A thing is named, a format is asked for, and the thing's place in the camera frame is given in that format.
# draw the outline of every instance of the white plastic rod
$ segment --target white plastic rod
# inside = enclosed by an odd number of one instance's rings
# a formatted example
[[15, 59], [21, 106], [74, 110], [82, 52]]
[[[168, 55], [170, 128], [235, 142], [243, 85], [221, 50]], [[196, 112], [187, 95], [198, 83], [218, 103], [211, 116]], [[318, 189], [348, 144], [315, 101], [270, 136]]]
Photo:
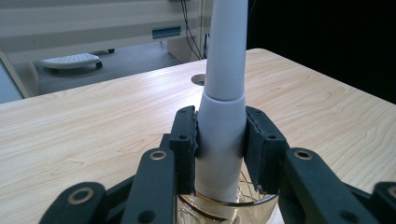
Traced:
[[204, 93], [198, 112], [195, 188], [234, 202], [246, 127], [245, 60], [248, 0], [215, 0]]

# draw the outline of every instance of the white tube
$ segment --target white tube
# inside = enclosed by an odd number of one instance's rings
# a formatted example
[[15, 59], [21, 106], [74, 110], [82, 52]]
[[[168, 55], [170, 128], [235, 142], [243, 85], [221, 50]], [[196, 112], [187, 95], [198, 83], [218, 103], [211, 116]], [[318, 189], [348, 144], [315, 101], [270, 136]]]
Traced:
[[245, 60], [248, 0], [215, 0], [205, 88], [198, 112], [199, 155], [195, 188], [234, 202], [247, 122]]

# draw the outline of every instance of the light wood tabletop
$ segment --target light wood tabletop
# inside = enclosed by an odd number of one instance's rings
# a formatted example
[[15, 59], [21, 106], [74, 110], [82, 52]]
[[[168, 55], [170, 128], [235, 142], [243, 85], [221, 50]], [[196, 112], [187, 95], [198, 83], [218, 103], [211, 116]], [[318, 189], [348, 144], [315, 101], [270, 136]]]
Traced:
[[[37, 223], [65, 189], [107, 189], [134, 175], [143, 152], [199, 103], [186, 63], [0, 105], [0, 222]], [[247, 52], [247, 105], [291, 147], [316, 151], [344, 182], [371, 192], [396, 181], [396, 105], [264, 49]]]

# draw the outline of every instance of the gray carpet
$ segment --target gray carpet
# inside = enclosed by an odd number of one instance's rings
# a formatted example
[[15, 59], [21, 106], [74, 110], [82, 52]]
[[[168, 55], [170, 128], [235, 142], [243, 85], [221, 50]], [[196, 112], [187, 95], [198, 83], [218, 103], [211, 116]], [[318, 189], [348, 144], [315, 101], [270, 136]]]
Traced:
[[97, 69], [93, 64], [75, 69], [62, 69], [53, 74], [40, 62], [34, 62], [39, 74], [40, 94], [73, 89], [181, 64], [167, 52], [166, 42], [115, 49], [114, 53], [108, 53], [107, 50], [90, 53], [99, 56], [103, 68]]

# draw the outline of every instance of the wooden table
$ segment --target wooden table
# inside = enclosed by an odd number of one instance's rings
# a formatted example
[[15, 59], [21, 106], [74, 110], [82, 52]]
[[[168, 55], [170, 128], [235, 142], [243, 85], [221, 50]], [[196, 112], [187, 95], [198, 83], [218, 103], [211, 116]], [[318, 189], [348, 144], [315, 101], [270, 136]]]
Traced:
[[[68, 187], [110, 188], [133, 175], [176, 111], [199, 106], [203, 87], [191, 77], [205, 65], [0, 105], [0, 222], [37, 223]], [[371, 192], [378, 181], [396, 180], [396, 105], [264, 49], [247, 52], [246, 95], [292, 147], [315, 150], [348, 184]]]

